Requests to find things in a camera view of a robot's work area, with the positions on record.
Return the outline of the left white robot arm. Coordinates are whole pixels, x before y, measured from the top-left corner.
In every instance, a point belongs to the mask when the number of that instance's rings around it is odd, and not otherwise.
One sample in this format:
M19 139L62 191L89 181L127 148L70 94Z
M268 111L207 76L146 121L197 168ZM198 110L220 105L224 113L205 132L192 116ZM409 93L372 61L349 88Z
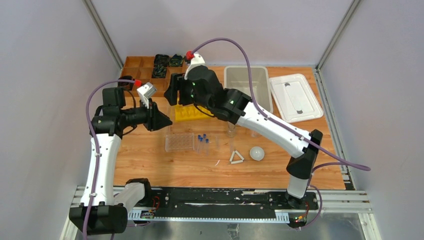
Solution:
M70 208L68 215L84 239L92 235L123 233L128 214L136 204L158 206L146 178L130 179L120 193L114 194L115 166L124 130L143 125L153 132L172 124L152 100L157 91L153 85L146 83L136 91L139 104L125 109L125 89L104 88L103 104L88 117L91 157L87 181L79 205Z

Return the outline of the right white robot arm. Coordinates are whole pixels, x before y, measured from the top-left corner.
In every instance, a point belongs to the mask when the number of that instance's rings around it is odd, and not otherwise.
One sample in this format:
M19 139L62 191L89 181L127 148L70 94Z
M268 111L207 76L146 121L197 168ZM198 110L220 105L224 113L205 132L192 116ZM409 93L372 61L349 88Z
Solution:
M173 73L164 97L171 106L193 105L209 117L245 127L282 147L290 155L286 204L298 209L305 203L323 137L319 130L297 130L259 106L251 96L235 88L224 88L216 73L204 65L186 73Z

